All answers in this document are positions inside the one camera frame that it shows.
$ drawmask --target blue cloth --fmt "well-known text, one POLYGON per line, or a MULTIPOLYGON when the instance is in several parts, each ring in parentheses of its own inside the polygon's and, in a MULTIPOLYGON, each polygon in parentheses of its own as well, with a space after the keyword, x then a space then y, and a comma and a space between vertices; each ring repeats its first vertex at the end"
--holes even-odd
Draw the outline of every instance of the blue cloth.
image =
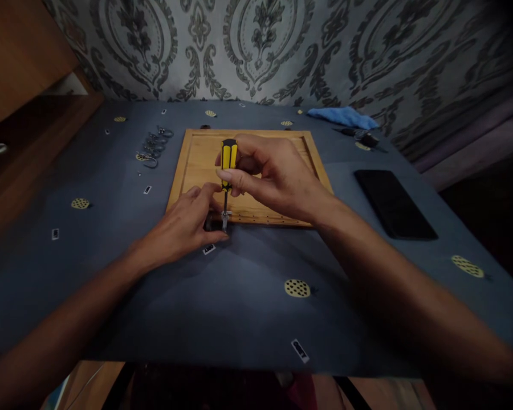
POLYGON ((343 108, 312 108, 308 111, 308 115, 314 118, 322 118, 324 120, 345 125, 350 128, 372 129, 378 128, 375 120, 369 116, 363 116, 350 106, 343 108))

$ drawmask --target table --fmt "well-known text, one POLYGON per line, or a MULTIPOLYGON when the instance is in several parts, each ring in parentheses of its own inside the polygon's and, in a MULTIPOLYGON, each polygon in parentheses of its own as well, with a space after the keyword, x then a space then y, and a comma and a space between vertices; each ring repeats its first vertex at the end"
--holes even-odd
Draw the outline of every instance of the table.
MULTIPOLYGON (((334 124, 297 115, 298 109, 239 101, 103 104, 0 242, 0 351, 11 348, 156 224, 168 201, 186 128, 284 129, 280 123, 285 120, 294 123, 293 130, 311 131, 342 201, 513 346, 513 280, 415 169, 378 132, 387 154, 361 150, 351 137, 333 131, 334 124), (208 117, 206 110, 217 117, 208 117), (117 116, 128 120, 114 122, 117 116), (135 159, 135 152, 158 124, 175 135, 152 170, 135 159), (357 169, 392 170, 439 239, 387 237, 355 181, 357 169), (148 185, 152 189, 144 195, 148 185), (93 206, 75 210, 70 206, 74 198, 86 198, 93 206), (60 238, 52 241, 54 228, 60 229, 60 238), (460 270, 453 255, 480 266, 486 277, 460 270)), ((141 280, 85 358, 418 375, 402 349, 368 326, 352 305, 350 283, 315 231, 237 225, 232 241, 217 247, 207 256, 195 251, 141 280), (318 291, 310 298, 289 297, 284 291, 288 279, 303 280, 318 291), (294 339, 309 356, 307 363, 291 346, 294 339)))

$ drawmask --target black phone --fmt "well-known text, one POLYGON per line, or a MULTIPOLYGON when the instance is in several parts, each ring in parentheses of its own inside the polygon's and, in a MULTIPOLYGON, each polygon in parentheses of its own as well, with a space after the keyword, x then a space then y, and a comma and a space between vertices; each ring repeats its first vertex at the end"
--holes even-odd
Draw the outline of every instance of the black phone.
POLYGON ((438 238, 393 172, 359 170, 354 175, 388 236, 409 240, 438 238))

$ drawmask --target patterned wall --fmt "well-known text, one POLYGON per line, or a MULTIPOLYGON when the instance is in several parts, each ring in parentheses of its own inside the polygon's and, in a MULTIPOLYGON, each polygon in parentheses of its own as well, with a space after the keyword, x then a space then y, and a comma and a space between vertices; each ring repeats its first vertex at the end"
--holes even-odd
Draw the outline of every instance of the patterned wall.
POLYGON ((513 80, 483 0, 44 2, 110 99, 349 104, 401 150, 513 80))

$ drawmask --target yellow screwdriver handle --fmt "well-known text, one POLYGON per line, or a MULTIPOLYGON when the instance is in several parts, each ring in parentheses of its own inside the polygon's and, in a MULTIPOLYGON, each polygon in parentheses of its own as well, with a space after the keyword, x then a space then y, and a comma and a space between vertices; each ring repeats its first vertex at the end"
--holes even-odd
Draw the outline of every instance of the yellow screwdriver handle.
MULTIPOLYGON (((233 138, 222 141, 221 150, 221 169, 235 168, 235 159, 238 154, 238 143, 233 138)), ((230 182, 222 181, 222 190, 230 192, 232 185, 230 182)))

